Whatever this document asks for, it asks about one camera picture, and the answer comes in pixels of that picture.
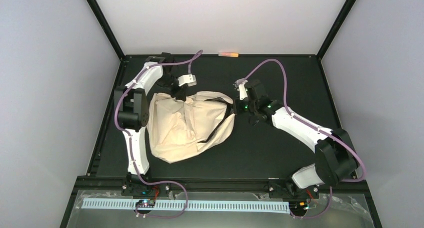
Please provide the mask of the beige canvas backpack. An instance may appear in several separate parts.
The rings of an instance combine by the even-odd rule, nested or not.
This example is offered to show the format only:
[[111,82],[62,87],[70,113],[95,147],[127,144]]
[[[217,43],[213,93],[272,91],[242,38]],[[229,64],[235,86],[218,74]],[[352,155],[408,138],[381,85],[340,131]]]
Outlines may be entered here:
[[230,97],[214,91],[200,91],[185,101],[155,93],[147,124],[151,153],[171,164],[223,143],[234,128],[233,104]]

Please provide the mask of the orange highlighter pen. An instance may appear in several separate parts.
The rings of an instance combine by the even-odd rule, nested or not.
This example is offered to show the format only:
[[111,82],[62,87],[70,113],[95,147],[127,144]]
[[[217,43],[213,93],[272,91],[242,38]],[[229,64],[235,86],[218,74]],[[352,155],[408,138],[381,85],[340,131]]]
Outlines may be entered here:
[[221,56],[221,57],[239,57],[239,54],[235,53],[235,52],[219,52],[218,56]]

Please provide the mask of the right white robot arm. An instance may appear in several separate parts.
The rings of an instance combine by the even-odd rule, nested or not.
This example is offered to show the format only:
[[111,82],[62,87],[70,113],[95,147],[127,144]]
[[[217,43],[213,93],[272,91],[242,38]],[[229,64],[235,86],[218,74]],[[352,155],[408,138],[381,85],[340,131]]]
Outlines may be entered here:
[[285,108],[283,102],[270,99],[259,80],[239,79],[234,83],[239,96],[235,99],[238,114],[249,114],[249,123],[266,122],[306,145],[314,162],[289,176],[285,192],[299,197],[310,186],[335,186],[359,167],[352,152],[352,141],[344,129],[325,128]]

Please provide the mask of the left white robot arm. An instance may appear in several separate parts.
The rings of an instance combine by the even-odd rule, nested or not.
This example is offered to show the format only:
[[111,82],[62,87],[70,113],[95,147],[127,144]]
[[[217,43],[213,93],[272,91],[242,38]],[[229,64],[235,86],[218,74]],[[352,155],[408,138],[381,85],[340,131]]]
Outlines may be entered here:
[[193,61],[201,54],[200,50],[192,58],[180,62],[176,62],[170,53],[149,56],[130,82],[114,90],[113,121],[124,135],[128,156],[128,181],[133,182],[133,177],[136,176],[147,188],[162,184],[182,186],[176,181],[149,181],[146,177],[150,168],[145,141],[150,118],[147,95],[152,87],[158,84],[169,89],[173,98],[181,98],[189,84],[182,77],[177,78],[173,75],[173,67],[187,65],[187,70],[190,72]]

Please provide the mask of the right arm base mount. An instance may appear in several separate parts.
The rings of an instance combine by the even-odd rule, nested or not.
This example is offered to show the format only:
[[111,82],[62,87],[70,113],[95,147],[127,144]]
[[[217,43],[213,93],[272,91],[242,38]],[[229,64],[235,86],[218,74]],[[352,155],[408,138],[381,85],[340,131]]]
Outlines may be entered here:
[[268,194],[271,198],[281,198],[288,201],[305,201],[306,199],[318,199],[318,192],[312,188],[298,188],[289,180],[269,180]]

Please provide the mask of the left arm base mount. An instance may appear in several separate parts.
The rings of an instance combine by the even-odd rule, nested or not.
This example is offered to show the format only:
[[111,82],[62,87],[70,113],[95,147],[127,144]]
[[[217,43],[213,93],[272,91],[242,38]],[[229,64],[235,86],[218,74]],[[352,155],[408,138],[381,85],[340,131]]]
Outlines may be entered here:
[[164,183],[158,185],[146,185],[141,181],[124,180],[121,188],[121,195],[127,197],[147,197],[154,198],[159,195],[164,195],[169,192],[171,183]]

